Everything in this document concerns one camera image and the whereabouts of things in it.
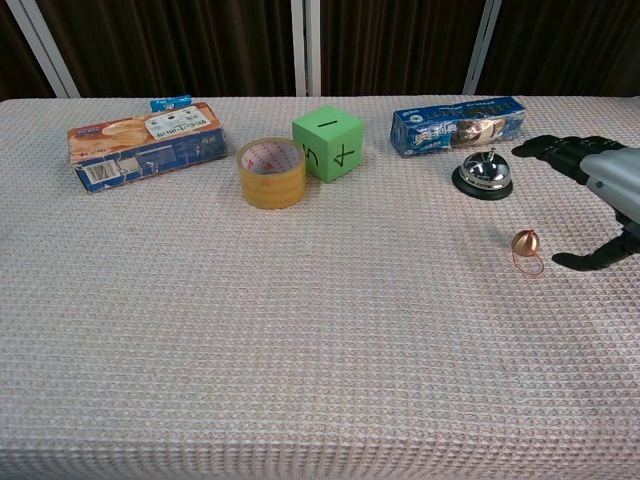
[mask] blue packaging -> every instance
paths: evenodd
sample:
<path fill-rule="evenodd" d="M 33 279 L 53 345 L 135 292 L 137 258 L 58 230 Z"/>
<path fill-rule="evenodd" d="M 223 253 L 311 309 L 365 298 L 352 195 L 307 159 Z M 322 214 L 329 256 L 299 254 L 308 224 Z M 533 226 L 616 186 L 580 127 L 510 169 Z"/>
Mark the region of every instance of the blue packaging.
<path fill-rule="evenodd" d="M 517 137 L 524 117 L 513 97 L 397 110 L 390 140 L 403 156 L 486 145 Z"/>
<path fill-rule="evenodd" d="M 181 95 L 179 97 L 157 98 L 149 102 L 152 112 L 164 112 L 174 108 L 191 105 L 191 95 Z"/>

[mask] packing tape roll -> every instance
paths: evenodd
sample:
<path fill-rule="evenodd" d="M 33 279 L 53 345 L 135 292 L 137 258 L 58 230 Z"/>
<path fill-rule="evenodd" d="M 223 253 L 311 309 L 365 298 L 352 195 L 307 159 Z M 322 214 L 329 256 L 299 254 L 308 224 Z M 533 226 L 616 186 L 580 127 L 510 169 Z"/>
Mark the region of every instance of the packing tape roll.
<path fill-rule="evenodd" d="M 262 138 L 236 155 L 242 194 L 257 208 L 286 208 L 305 191 L 304 152 L 285 138 Z"/>

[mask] green foam cube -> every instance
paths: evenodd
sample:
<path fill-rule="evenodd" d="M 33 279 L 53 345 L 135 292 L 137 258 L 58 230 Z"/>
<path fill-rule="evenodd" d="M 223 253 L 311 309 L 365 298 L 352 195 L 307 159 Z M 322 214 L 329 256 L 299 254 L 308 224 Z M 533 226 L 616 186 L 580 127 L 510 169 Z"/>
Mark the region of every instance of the green foam cube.
<path fill-rule="evenodd" d="M 326 106 L 296 118 L 292 133 L 304 150 L 307 172 L 323 182 L 332 182 L 362 163 L 364 124 L 338 108 Z"/>

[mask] copper bell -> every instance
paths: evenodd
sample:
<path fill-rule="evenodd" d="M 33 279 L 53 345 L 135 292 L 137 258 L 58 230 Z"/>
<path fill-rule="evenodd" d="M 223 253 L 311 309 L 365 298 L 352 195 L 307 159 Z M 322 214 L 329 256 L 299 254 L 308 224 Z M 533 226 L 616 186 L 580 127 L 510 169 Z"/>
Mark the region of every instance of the copper bell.
<path fill-rule="evenodd" d="M 533 257 L 539 246 L 540 238 L 533 230 L 522 230 L 511 241 L 511 250 L 521 257 Z"/>

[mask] black number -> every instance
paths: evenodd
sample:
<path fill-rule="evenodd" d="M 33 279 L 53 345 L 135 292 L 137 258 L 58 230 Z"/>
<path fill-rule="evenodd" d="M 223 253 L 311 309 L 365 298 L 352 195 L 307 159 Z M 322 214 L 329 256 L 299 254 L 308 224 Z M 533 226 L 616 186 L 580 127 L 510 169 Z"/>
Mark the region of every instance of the black number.
<path fill-rule="evenodd" d="M 313 155 L 314 160 L 316 161 L 316 167 L 318 166 L 318 156 L 311 150 L 307 148 L 304 144 L 302 144 L 302 149 L 304 150 L 304 156 L 308 159 L 309 155 Z"/>
<path fill-rule="evenodd" d="M 351 155 L 352 153 L 356 153 L 356 151 L 355 150 L 349 150 L 348 152 L 344 151 L 344 143 L 343 143 L 342 153 L 338 154 L 336 158 L 333 159 L 333 161 L 342 167 L 344 165 L 344 157 L 346 157 L 347 155 Z"/>
<path fill-rule="evenodd" d="M 332 120 L 330 122 L 326 122 L 326 123 L 321 123 L 320 125 L 318 125 L 318 128 L 320 127 L 326 127 L 327 125 L 333 125 L 334 123 L 338 123 L 337 120 Z"/>

